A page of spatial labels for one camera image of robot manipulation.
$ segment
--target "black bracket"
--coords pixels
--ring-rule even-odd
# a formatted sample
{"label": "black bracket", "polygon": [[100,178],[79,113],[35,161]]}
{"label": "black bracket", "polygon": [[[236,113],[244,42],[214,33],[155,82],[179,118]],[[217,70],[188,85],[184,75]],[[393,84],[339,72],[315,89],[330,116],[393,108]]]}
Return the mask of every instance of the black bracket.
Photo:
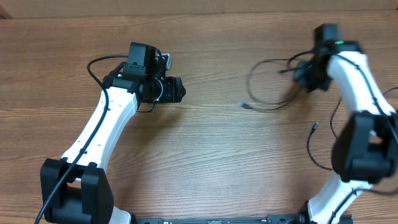
{"label": "black bracket", "polygon": [[[65,159],[46,159],[40,170],[43,203],[69,166]],[[77,177],[81,178],[81,188],[64,183],[45,209],[45,220],[59,224],[108,223],[114,202],[105,171],[96,168],[95,163],[86,167],[75,166],[68,182]]]}
{"label": "black bracket", "polygon": [[342,41],[337,24],[322,24],[313,33],[313,57],[309,61],[301,60],[294,74],[294,81],[311,92],[316,89],[328,91],[331,78],[327,74],[332,54],[342,51],[362,52],[355,41]]}
{"label": "black bracket", "polygon": [[[388,119],[398,132],[398,116],[392,114]],[[385,121],[383,116],[368,111],[351,115],[331,154],[333,170],[342,181],[363,180],[377,184],[383,177],[394,175],[398,147]],[[371,131],[376,132],[381,142],[369,142]]]}

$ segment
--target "black cable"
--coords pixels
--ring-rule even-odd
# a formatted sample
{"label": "black cable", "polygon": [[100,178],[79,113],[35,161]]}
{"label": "black cable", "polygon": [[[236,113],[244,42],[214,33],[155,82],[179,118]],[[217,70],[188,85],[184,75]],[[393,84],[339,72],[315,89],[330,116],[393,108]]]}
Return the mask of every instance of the black cable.
{"label": "black cable", "polygon": [[333,113],[331,114],[331,117],[330,117],[330,129],[331,129],[331,131],[333,132],[333,134],[335,135],[335,138],[336,138],[336,139],[338,139],[338,136],[337,136],[337,134],[336,134],[336,132],[335,132],[335,127],[333,127],[333,119],[335,118],[335,114],[336,114],[336,112],[337,112],[337,110],[338,110],[338,108],[339,108],[339,106],[340,106],[340,104],[341,104],[341,100],[342,100],[342,98],[340,98],[340,99],[338,100],[337,106],[336,106],[335,110],[333,111]]}
{"label": "black cable", "polygon": [[139,112],[139,113],[151,113],[151,112],[154,112],[155,108],[156,108],[156,102],[154,102],[154,105],[153,105],[152,109],[150,109],[149,111],[139,111],[139,110],[137,110],[137,112]]}
{"label": "black cable", "polygon": [[311,137],[312,134],[315,132],[315,130],[318,128],[319,123],[315,122],[315,124],[313,124],[310,135],[308,136],[308,140],[307,140],[307,151],[308,151],[308,155],[310,156],[310,159],[312,160],[312,162],[317,165],[318,167],[321,167],[324,170],[328,170],[328,171],[332,171],[332,168],[328,168],[328,167],[324,167],[323,165],[319,164],[312,156],[311,154],[311,150],[310,150],[310,141],[311,141]]}
{"label": "black cable", "polygon": [[159,49],[155,49],[155,51],[156,51],[157,54],[159,55],[159,56],[158,56],[159,60],[163,60],[164,58],[163,58],[162,52],[161,52]]}
{"label": "black cable", "polygon": [[393,88],[391,88],[391,89],[385,91],[385,92],[383,93],[383,96],[385,96],[387,93],[391,92],[392,90],[396,90],[396,89],[398,89],[398,87],[393,87]]}
{"label": "black cable", "polygon": [[100,60],[104,60],[104,59],[109,59],[109,58],[120,58],[120,57],[127,57],[127,55],[110,55],[110,56],[105,56],[105,57],[100,57],[97,59],[94,59],[92,61],[90,61],[87,65],[87,70],[88,73],[91,75],[91,77],[94,78],[94,80],[100,85],[100,87],[103,89],[104,91],[104,95],[105,95],[105,106],[104,106],[104,111],[98,121],[98,124],[95,126],[93,132],[91,133],[91,135],[89,136],[89,138],[87,139],[87,142],[85,143],[85,145],[80,149],[79,154],[76,156],[75,160],[73,160],[73,162],[70,164],[69,168],[67,169],[67,171],[62,175],[61,179],[58,181],[58,183],[55,185],[54,189],[51,191],[49,197],[47,197],[47,200],[43,203],[43,207],[40,210],[39,214],[36,217],[35,220],[35,224],[39,224],[43,214],[44,214],[44,210],[48,207],[49,203],[51,202],[51,199],[54,197],[55,193],[59,190],[59,188],[66,182],[67,178],[69,177],[70,172],[72,171],[72,169],[74,168],[74,166],[76,165],[76,163],[79,161],[79,159],[82,157],[82,155],[84,155],[84,153],[86,152],[87,147],[89,146],[91,140],[93,140],[95,134],[97,133],[97,131],[99,130],[103,120],[105,119],[105,115],[106,112],[108,111],[108,106],[109,106],[109,96],[108,96],[108,92],[106,91],[106,88],[103,86],[103,84],[101,83],[101,81],[95,77],[94,73],[91,71],[91,64],[100,61]]}
{"label": "black cable", "polygon": [[277,107],[275,107],[275,108],[255,108],[255,107],[253,107],[253,106],[251,106],[251,105],[249,105],[248,103],[245,103],[245,102],[239,102],[239,105],[242,106],[242,107],[245,108],[245,109],[250,109],[250,110],[254,110],[254,111],[258,111],[258,112],[270,112],[270,111],[279,110],[279,109],[285,108],[286,106],[289,105],[290,102],[294,101],[294,100],[299,96],[299,94],[300,94],[300,92],[301,92],[302,89],[303,89],[303,88],[300,87],[300,88],[294,93],[294,95],[293,95],[292,97],[290,97],[288,100],[285,100],[285,101],[284,101],[284,102],[285,102],[284,104],[282,104],[282,105],[280,105],[280,106],[277,106]]}
{"label": "black cable", "polygon": [[288,106],[290,102],[294,101],[298,97],[299,93],[302,90],[302,86],[300,87],[300,89],[297,92],[295,92],[291,97],[287,98],[286,100],[282,100],[282,101],[279,101],[277,103],[268,103],[268,102],[266,102],[264,100],[260,100],[259,98],[255,97],[253,92],[252,92],[252,90],[251,90],[251,88],[250,88],[250,86],[251,86],[250,85],[250,80],[251,80],[251,78],[252,78],[252,76],[254,74],[254,71],[256,70],[256,68],[258,66],[260,66],[263,63],[271,63],[271,62],[275,63],[275,62],[280,62],[280,61],[287,61],[287,64],[286,64],[287,69],[280,70],[279,73],[285,73],[285,72],[289,72],[289,71],[296,71],[296,70],[298,70],[300,68],[297,68],[297,67],[293,68],[293,67],[290,66],[290,63],[293,60],[296,60],[299,56],[306,55],[306,54],[312,54],[312,53],[313,53],[313,51],[309,50],[309,51],[305,51],[305,52],[301,52],[299,54],[296,54],[296,55],[294,55],[291,58],[265,59],[265,60],[262,60],[262,61],[256,63],[251,68],[251,70],[249,72],[249,75],[248,75],[248,77],[246,79],[246,89],[248,90],[248,94],[249,94],[250,98],[253,101],[255,101],[257,103],[261,103],[263,105],[278,105],[278,106],[276,106],[275,108],[255,108],[255,107],[249,105],[248,103],[239,102],[240,106],[242,106],[245,109],[250,109],[250,110],[254,110],[254,111],[258,111],[258,112],[270,112],[270,111],[279,110],[279,109],[282,109],[282,108],[285,108],[286,106]]}
{"label": "black cable", "polygon": [[303,55],[306,55],[306,54],[313,54],[313,53],[314,53],[313,50],[308,50],[308,51],[304,51],[304,52],[298,53],[296,55],[293,55],[293,57],[289,58],[287,63],[286,63],[287,70],[296,71],[298,69],[305,68],[306,66],[304,66],[304,67],[291,67],[290,63],[292,63],[293,60],[296,60],[300,56],[303,56]]}

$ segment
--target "wooden table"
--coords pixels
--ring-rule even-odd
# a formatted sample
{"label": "wooden table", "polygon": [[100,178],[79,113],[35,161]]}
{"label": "wooden table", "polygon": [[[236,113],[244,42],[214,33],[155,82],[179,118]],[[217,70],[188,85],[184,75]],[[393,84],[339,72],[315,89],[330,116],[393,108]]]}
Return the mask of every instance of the wooden table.
{"label": "wooden table", "polygon": [[[33,223],[42,206],[42,163],[72,145],[98,102],[100,88],[86,64],[126,54],[132,41],[170,52],[167,75],[181,77],[187,95],[127,124],[107,173],[115,204],[138,217],[296,212],[330,175],[312,164],[305,144],[319,121],[312,150],[330,166],[337,86],[303,93],[277,113],[238,102],[249,101],[245,79],[256,62],[310,49],[312,30],[324,22],[339,23],[345,39],[360,41],[381,90],[398,86],[397,11],[1,20],[0,223]],[[93,71],[102,78],[119,61]],[[278,75],[280,68],[256,71],[252,89],[259,97],[275,101],[290,90],[291,74]],[[388,95],[395,108],[397,96]],[[346,119],[339,110],[337,130]],[[396,179],[385,180],[378,188],[395,186]],[[397,197],[364,194],[348,213],[357,223],[397,223],[397,210]]]}

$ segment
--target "black camera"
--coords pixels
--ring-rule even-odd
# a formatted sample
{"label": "black camera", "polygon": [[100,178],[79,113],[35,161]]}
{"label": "black camera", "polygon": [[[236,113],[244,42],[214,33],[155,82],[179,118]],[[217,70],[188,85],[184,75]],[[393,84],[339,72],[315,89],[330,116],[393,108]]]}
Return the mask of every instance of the black camera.
{"label": "black camera", "polygon": [[104,77],[105,88],[115,86],[135,93],[140,103],[179,103],[185,88],[179,77],[166,77],[172,57],[159,49],[131,42],[127,62],[120,63]]}

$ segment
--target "cable connector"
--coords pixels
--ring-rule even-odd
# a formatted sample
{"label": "cable connector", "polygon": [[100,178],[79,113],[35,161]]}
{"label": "cable connector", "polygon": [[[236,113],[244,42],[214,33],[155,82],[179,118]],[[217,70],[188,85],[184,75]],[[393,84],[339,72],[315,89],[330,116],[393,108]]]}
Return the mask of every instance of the cable connector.
{"label": "cable connector", "polygon": [[283,73],[287,73],[289,71],[294,71],[294,70],[295,69],[282,69],[282,70],[279,70],[278,73],[283,74]]}
{"label": "cable connector", "polygon": [[318,121],[315,122],[315,124],[313,124],[312,130],[311,130],[312,133],[318,128],[318,125],[319,125]]}
{"label": "cable connector", "polygon": [[240,102],[239,102],[239,105],[240,105],[241,107],[243,107],[244,109],[252,109],[252,107],[251,107],[248,103],[245,103],[245,102],[243,102],[243,101],[240,101]]}

